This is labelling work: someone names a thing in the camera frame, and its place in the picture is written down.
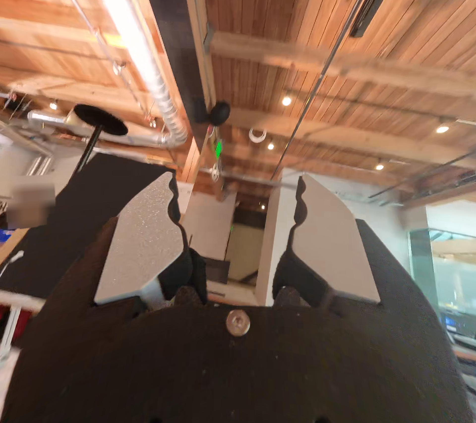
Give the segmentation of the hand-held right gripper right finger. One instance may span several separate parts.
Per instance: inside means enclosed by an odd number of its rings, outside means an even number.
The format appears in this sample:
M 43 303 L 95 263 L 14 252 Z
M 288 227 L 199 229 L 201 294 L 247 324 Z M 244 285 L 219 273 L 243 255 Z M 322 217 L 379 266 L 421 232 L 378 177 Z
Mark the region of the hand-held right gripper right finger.
M 329 306 L 335 296 L 380 304 L 356 219 L 310 175 L 298 179 L 294 225 L 273 279 L 273 299 Z

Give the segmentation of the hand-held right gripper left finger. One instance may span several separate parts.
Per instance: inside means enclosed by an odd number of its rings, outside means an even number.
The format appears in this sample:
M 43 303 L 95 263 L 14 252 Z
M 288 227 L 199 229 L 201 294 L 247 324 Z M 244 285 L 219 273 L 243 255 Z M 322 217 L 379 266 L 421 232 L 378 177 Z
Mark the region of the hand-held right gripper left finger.
M 96 304 L 138 297 L 145 306 L 166 306 L 174 298 L 193 273 L 179 219 L 175 175 L 165 172 L 118 215 Z

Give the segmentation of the white column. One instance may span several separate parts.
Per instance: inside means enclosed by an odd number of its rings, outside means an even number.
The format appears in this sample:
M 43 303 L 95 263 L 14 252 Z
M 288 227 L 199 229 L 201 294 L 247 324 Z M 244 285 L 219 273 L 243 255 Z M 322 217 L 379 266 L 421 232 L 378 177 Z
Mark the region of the white column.
M 259 306 L 273 303 L 272 286 L 277 265 L 286 250 L 289 232 L 294 225 L 296 188 L 303 173 L 285 168 L 280 173 L 268 201 L 266 224 L 255 288 Z

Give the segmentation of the black panel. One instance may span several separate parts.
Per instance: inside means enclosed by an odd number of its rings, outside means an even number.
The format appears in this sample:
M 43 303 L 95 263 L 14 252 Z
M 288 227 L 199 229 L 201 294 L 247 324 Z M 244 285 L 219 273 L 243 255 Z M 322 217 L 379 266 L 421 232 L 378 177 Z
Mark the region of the black panel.
M 0 290 L 47 299 L 110 218 L 165 172 L 166 166 L 96 154 L 67 183 L 45 225 L 26 235 L 1 265 Z

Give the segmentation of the glass partition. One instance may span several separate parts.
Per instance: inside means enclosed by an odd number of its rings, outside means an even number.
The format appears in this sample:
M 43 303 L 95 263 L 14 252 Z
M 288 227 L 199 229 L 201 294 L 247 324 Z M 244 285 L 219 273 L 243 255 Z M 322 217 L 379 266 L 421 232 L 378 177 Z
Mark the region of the glass partition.
M 445 315 L 475 320 L 475 236 L 421 228 L 408 232 L 410 272 L 441 321 Z

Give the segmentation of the black round disc on pole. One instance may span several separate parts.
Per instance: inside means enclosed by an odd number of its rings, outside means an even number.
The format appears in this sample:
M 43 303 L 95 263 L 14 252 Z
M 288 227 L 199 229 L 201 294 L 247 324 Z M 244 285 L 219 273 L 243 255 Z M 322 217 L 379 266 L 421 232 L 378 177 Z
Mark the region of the black round disc on pole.
M 80 120 L 93 127 L 92 136 L 72 174 L 75 176 L 86 165 L 102 132 L 122 137 L 128 134 L 128 128 L 121 119 L 96 106 L 77 104 L 73 111 Z

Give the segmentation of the metal ceiling pipe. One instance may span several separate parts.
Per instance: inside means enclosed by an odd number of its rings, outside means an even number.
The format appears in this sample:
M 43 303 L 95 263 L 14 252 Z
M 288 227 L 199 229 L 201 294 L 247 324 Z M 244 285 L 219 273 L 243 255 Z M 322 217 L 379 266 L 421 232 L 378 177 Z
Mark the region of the metal ceiling pipe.
M 288 140 L 288 142 L 286 143 L 286 146 L 284 148 L 284 151 L 282 152 L 282 155 L 280 156 L 279 160 L 278 160 L 278 163 L 270 177 L 271 181 L 273 181 L 276 176 L 277 176 L 277 173 L 278 171 L 280 170 L 281 166 L 282 166 L 282 163 L 283 163 L 283 160 L 285 158 L 285 156 L 287 155 L 287 153 L 289 152 L 289 148 L 291 146 L 291 144 L 293 143 L 294 139 L 296 138 L 296 135 L 297 135 L 297 132 L 301 126 L 301 123 L 303 122 L 304 118 L 306 117 L 307 115 L 307 112 L 312 104 L 312 101 L 313 99 L 315 98 L 316 94 L 318 93 L 326 75 L 327 75 L 327 72 L 330 68 L 330 65 L 332 64 L 332 61 L 334 60 L 335 56 L 336 56 L 336 53 L 337 51 L 339 50 L 346 34 L 348 33 L 348 30 L 350 28 L 350 26 L 352 25 L 353 21 L 354 21 L 354 18 L 356 16 L 356 14 L 358 13 L 361 5 L 362 5 L 362 2 L 364 0 L 355 0 L 351 10 L 350 10 L 350 13 L 348 14 L 336 40 L 334 41 L 333 45 L 332 45 L 332 48 L 330 50 L 330 53 L 328 55 L 328 57 L 326 58 L 324 64 L 323 64 L 323 67 L 319 73 L 319 76 L 318 76 L 318 79 L 317 81 L 315 82 L 311 92 L 309 93 L 309 95 L 307 96 L 307 99 L 306 99 L 306 102 L 303 106 L 303 109 L 301 111 L 301 114 L 300 116 L 298 117 L 297 119 L 297 122 L 296 122 L 296 125 L 294 127 L 294 129 L 292 130 L 292 133 L 291 133 L 291 136 Z

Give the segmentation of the long ceiling light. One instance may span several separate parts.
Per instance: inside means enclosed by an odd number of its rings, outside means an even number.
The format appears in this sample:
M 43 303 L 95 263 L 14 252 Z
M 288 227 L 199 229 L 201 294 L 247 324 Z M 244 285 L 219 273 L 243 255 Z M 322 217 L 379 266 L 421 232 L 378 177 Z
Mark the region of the long ceiling light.
M 148 92 L 157 105 L 171 102 L 158 51 L 138 0 L 102 0 Z

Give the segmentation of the silver air duct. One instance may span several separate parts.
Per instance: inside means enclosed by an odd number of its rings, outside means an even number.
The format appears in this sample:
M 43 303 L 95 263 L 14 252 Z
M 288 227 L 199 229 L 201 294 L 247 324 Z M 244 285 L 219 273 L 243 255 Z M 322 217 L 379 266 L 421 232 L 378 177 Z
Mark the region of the silver air duct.
M 54 86 L 57 97 L 75 102 L 66 116 L 34 110 L 28 113 L 31 124 L 45 124 L 68 129 L 78 136 L 89 130 L 99 129 L 107 141 L 132 146 L 175 148 L 187 142 L 188 130 L 170 95 L 160 69 L 146 69 L 143 79 L 147 92 L 128 88 L 107 87 L 95 83 L 73 82 Z M 164 131 L 158 126 L 146 127 L 124 121 L 112 112 L 131 112 L 134 102 L 144 114 L 144 121 L 151 123 L 156 117 L 162 121 Z

